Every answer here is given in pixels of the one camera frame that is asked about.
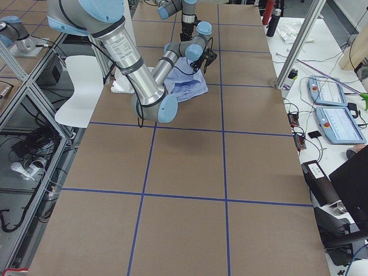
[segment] white desk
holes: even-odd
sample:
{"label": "white desk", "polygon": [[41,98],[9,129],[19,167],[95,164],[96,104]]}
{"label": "white desk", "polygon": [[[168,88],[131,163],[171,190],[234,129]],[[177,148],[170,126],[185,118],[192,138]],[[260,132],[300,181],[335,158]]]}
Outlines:
{"label": "white desk", "polygon": [[[295,21],[302,22],[302,20],[303,19],[300,18],[281,18],[280,23],[295,22]],[[300,60],[325,60],[337,55],[341,51],[340,47],[336,43],[334,37],[332,36],[331,32],[329,31],[325,22],[322,19],[317,20],[309,36],[311,36],[314,39],[314,42],[304,44],[303,49],[298,57],[298,59]],[[287,56],[292,48],[292,44],[285,44],[277,31],[275,32],[274,37],[267,38],[267,42],[270,47],[270,52],[273,56],[276,74],[279,74],[283,66],[283,63],[277,62],[284,62],[286,59],[278,56],[276,53],[280,53],[283,56]],[[358,78],[353,71],[343,71],[340,69],[338,63],[336,62],[341,57],[342,55],[338,55],[337,57],[329,59],[325,62],[307,62],[307,63],[319,69],[320,71],[329,74],[332,77],[339,78],[342,82],[351,82],[357,80]],[[291,103],[297,105],[300,111],[303,110],[311,111],[311,107],[302,100],[300,100],[300,96],[302,96],[304,101],[309,102],[311,104],[313,103],[307,91],[308,79],[303,78],[319,74],[316,71],[313,71],[312,69],[306,67],[301,63],[296,63],[293,66],[293,68],[298,69],[298,79],[295,81],[286,99],[288,99]],[[357,89],[358,91],[365,92],[360,81],[350,83],[349,85]],[[365,111],[365,102],[361,101],[361,97],[357,95],[346,95],[346,97],[348,102],[355,102],[358,105],[358,109],[361,110],[362,117],[365,120],[368,120],[368,112]],[[289,110],[289,105],[285,105],[285,108],[286,110]],[[296,109],[292,106],[290,107],[290,110],[296,111]],[[310,115],[307,112],[300,113],[299,123],[300,126],[305,131],[305,133],[319,130],[315,113],[311,113]],[[363,129],[362,133],[366,138],[368,137],[368,129]],[[351,148],[352,146],[331,145],[324,136],[320,137],[319,139],[322,143],[323,148],[326,148],[323,152],[323,158],[320,162],[320,165],[325,171],[325,173],[329,175],[331,172],[333,172],[336,168],[338,168],[342,163],[346,161],[345,152],[348,148]],[[316,139],[313,139],[312,142],[314,142],[319,147],[319,144],[316,141]],[[308,142],[306,142],[306,146],[307,149],[301,151],[300,153],[299,157],[300,163],[304,163],[310,160],[316,160],[318,158],[319,153],[317,149]],[[335,266],[327,254],[326,258],[328,261],[331,275],[336,275],[336,273],[338,273],[340,270],[346,270],[346,267]],[[366,276],[367,271],[368,271],[368,260],[360,260],[358,262],[354,262],[351,270],[349,271],[348,276]]]}

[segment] white cloth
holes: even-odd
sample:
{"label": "white cloth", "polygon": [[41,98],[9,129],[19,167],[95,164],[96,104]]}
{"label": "white cloth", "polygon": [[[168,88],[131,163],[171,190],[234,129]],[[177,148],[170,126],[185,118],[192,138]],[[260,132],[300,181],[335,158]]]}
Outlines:
{"label": "white cloth", "polygon": [[[180,57],[175,66],[187,74],[193,73],[190,62],[186,57]],[[192,99],[208,92],[206,80],[199,69],[194,75],[185,75],[177,68],[173,68],[164,81],[167,91],[175,95],[178,102]]]}

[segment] black monitor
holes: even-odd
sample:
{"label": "black monitor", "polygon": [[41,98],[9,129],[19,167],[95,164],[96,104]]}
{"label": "black monitor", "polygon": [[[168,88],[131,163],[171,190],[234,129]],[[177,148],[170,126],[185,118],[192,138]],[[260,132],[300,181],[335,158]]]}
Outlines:
{"label": "black monitor", "polygon": [[360,230],[368,229],[368,146],[329,175],[347,211]]}

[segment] green connector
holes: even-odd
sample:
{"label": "green connector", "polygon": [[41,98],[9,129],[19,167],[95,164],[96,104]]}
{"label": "green connector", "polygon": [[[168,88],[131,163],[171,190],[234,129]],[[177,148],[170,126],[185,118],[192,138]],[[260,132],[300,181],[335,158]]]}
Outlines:
{"label": "green connector", "polygon": [[360,94],[360,96],[365,100],[366,110],[368,110],[368,94],[367,93],[362,93],[362,94]]}

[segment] black cylinder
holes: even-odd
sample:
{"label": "black cylinder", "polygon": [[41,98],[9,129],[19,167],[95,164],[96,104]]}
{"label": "black cylinder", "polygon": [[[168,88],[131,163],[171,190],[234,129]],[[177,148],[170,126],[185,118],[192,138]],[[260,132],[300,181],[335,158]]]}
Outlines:
{"label": "black cylinder", "polygon": [[280,20],[281,9],[275,9],[275,12],[271,16],[269,23],[269,28],[267,30],[266,36],[273,37],[277,28],[278,21]]}

